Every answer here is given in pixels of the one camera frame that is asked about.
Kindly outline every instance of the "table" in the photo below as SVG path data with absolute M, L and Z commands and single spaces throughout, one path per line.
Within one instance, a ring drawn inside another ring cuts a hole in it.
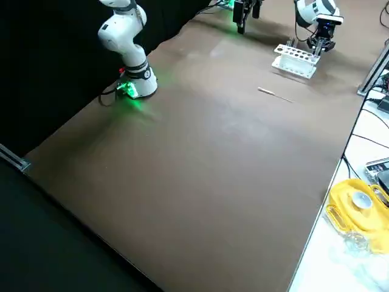
M 378 99 L 383 96 L 380 92 L 371 91 L 367 98 Z M 375 104 L 366 102 L 363 109 L 377 114 L 389 125 L 389 114 L 379 111 Z M 389 146 L 389 129 L 367 111 L 361 111 L 353 134 Z M 389 157 L 389 149 L 361 137 L 351 136 L 346 146 L 345 156 L 358 175 L 368 182 L 363 170 L 364 165 L 367 162 Z M 341 159 L 330 187 L 347 178 L 348 168 L 345 161 Z M 326 217 L 327 203 L 328 197 L 318 215 L 289 292 L 388 291 L 389 255 L 358 258 L 348 254 L 343 237 L 336 232 Z M 368 276 L 369 272 L 375 275 L 375 279 Z

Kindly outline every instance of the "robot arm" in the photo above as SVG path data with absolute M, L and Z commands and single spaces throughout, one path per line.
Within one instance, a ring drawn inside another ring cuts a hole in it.
M 334 0 L 315 0 L 309 5 L 305 4 L 305 0 L 294 0 L 294 4 L 298 26 L 308 28 L 312 24 L 317 25 L 316 31 L 307 39 L 309 48 L 314 49 L 316 55 L 331 50 L 335 46 L 335 42 L 331 41 L 335 26 L 343 23 Z
M 301 27 L 309 27 L 316 22 L 319 14 L 340 16 L 334 0 L 315 0 L 308 6 L 305 0 L 294 0 L 296 22 Z
M 148 64 L 144 49 L 134 44 L 134 37 L 146 24 L 146 13 L 135 0 L 99 0 L 113 9 L 114 14 L 98 30 L 105 48 L 122 56 L 125 64 L 124 81 L 120 88 L 127 89 L 132 98 L 152 95 L 157 80 Z

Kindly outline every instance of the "cable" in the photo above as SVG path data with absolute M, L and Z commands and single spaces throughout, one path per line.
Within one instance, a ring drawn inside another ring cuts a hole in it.
M 362 111 L 367 111 L 368 113 L 374 115 L 377 119 L 379 119 L 382 123 L 384 123 L 384 125 L 388 128 L 389 130 L 389 126 L 387 123 L 385 123 L 385 121 L 383 119 L 381 119 L 377 114 L 374 114 L 372 111 L 369 111 L 368 109 L 365 109 L 365 108 L 362 108 Z
M 198 11 L 198 12 L 196 13 L 196 15 L 198 15 L 198 14 L 213 14 L 213 13 L 204 13 L 204 11 L 206 11 L 206 10 L 208 10 L 208 9 L 211 9 L 211 8 L 214 8 L 214 7 L 216 7 L 216 6 L 219 6 L 219 5 L 221 5 L 221 4 L 225 4 L 225 2 L 226 2 L 225 0 L 218 0 L 216 3 L 214 3 L 214 4 L 212 4 L 212 5 L 208 5 L 208 6 L 206 6 L 206 8 L 204 8 L 204 9 Z
M 381 23 L 382 26 L 386 27 L 387 29 L 389 29 L 388 26 L 386 26 L 383 22 L 382 22 L 382 15 L 384 14 L 384 11 L 389 14 L 388 12 L 388 6 L 389 6 L 389 1 L 385 4 L 385 6 L 383 7 L 383 9 L 381 10 L 381 13 L 379 15 L 379 23 Z
M 295 17 L 295 21 L 294 21 L 294 34 L 295 34 L 295 36 L 296 36 L 296 39 L 299 40 L 299 41 L 301 41 L 301 42 L 307 41 L 309 38 L 313 37 L 314 34 L 317 32 L 317 29 L 316 29 L 314 32 L 312 32 L 311 30 L 309 30 L 309 29 L 307 29 L 307 28 L 305 28 L 305 27 L 304 27 L 304 29 L 306 29 L 308 32 L 311 32 L 312 34 L 311 34 L 309 37 L 307 37 L 307 39 L 301 40 L 301 39 L 299 39 L 299 37 L 298 37 L 298 35 L 297 35 L 297 16 L 296 16 L 296 17 Z
M 350 170 L 350 165 L 348 165 L 348 163 L 347 163 L 347 158 L 345 158 L 346 156 L 343 154 L 343 156 L 342 156 L 342 159 L 345 161 L 345 164 L 346 164 L 346 166 L 347 166 L 347 170 L 348 170 L 348 178 L 351 178 L 351 170 Z
M 349 160 L 347 159 L 346 157 L 346 154 L 343 154 L 343 159 L 345 160 L 345 162 L 347 163 L 348 167 L 351 168 L 351 170 L 353 171 L 353 173 L 355 173 L 355 175 L 357 176 L 357 178 L 361 179 L 360 176 L 358 175 L 358 173 L 353 169 L 353 167 L 351 166 Z
M 114 89 L 112 89 L 112 90 L 109 90 L 109 91 L 107 91 L 107 92 L 102 92 L 100 95 L 101 96 L 107 96 L 108 94 L 111 94 L 111 93 L 113 93 L 113 92 L 115 92 L 116 91 L 116 88 L 114 88 Z
M 382 147 L 385 147 L 385 148 L 389 149 L 389 146 L 383 145 L 383 144 L 378 143 L 378 142 L 376 142 L 376 141 L 374 141 L 374 140 L 371 140 L 371 139 L 369 139 L 369 138 L 366 138 L 366 137 L 363 137 L 363 136 L 359 136 L 359 135 L 357 135 L 357 134 L 351 134 L 351 135 L 353 135 L 353 136 L 355 136 L 355 137 L 359 137 L 359 138 L 365 139 L 365 140 L 370 141 L 370 142 L 372 142 L 372 143 L 374 143 L 374 144 L 377 144 L 377 145 L 380 145 L 380 146 L 382 146 Z

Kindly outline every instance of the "black backdrop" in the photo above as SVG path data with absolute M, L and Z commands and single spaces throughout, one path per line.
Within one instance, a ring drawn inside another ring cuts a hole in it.
M 138 0 L 148 16 L 136 37 L 146 53 L 175 36 L 209 0 Z M 118 77 L 120 57 L 97 31 L 112 12 L 98 0 L 6 0 L 0 12 L 0 143 L 34 149 Z

